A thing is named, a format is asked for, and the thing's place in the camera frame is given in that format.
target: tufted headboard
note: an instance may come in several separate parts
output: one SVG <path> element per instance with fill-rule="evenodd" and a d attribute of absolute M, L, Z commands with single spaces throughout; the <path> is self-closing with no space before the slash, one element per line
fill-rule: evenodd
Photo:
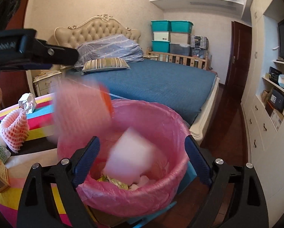
<path fill-rule="evenodd" d="M 135 42 L 141 36 L 139 30 L 125 28 L 115 18 L 104 14 L 92 17 L 79 26 L 75 25 L 68 28 L 58 27 L 54 31 L 54 38 L 60 46 L 76 48 L 84 42 L 90 42 L 115 34 L 123 34 Z"/>

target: metal screw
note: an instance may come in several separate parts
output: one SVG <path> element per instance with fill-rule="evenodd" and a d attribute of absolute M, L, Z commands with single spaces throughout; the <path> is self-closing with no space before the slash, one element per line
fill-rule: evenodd
<path fill-rule="evenodd" d="M 52 48 L 49 48 L 49 49 L 47 50 L 47 53 L 48 53 L 49 55 L 54 55 L 54 50 L 53 50 Z"/>
<path fill-rule="evenodd" d="M 66 165 L 66 164 L 68 164 L 69 163 L 69 159 L 62 159 L 61 160 L 61 164 L 62 165 Z"/>
<path fill-rule="evenodd" d="M 40 166 L 39 163 L 34 163 L 34 164 L 32 165 L 32 169 L 36 169 L 36 168 L 38 168 L 39 166 Z"/>
<path fill-rule="evenodd" d="M 222 159 L 216 159 L 215 162 L 216 162 L 217 164 L 223 164 L 223 163 L 224 163 L 224 161 L 223 161 Z"/>
<path fill-rule="evenodd" d="M 249 168 L 249 169 L 252 169 L 254 166 L 251 163 L 246 163 L 246 167 Z"/>

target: blue gripper pad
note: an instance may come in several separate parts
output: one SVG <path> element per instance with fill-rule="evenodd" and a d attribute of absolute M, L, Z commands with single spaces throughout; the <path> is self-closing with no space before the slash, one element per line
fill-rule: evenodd
<path fill-rule="evenodd" d="M 200 181 L 203 184 L 206 184 L 211 187 L 211 169 L 203 158 L 202 154 L 200 153 L 198 146 L 190 136 L 186 137 L 184 146 L 189 160 L 192 163 L 197 173 L 197 176 L 200 178 Z"/>
<path fill-rule="evenodd" d="M 78 161 L 76 167 L 74 167 L 73 169 L 73 174 L 75 175 L 75 177 L 73 178 L 74 187 L 77 187 L 85 181 L 86 176 L 89 173 L 90 168 L 99 151 L 100 140 L 98 137 L 95 137 L 95 139 L 90 143 L 89 147 Z"/>

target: foam fruit net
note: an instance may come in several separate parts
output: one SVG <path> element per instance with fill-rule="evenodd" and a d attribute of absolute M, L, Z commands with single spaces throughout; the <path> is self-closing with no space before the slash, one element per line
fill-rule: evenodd
<path fill-rule="evenodd" d="M 29 134 L 29 125 L 24 109 L 9 113 L 0 124 L 0 134 L 8 147 L 18 153 Z"/>

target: blue bed sheet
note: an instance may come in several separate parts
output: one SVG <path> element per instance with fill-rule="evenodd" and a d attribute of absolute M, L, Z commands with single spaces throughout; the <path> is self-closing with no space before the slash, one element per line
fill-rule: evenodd
<path fill-rule="evenodd" d="M 130 63 L 129 70 L 82 75 L 103 83 L 111 94 L 132 100 L 164 104 L 192 125 L 206 102 L 216 75 L 212 72 L 154 60 Z M 70 75 L 81 72 L 72 70 Z"/>

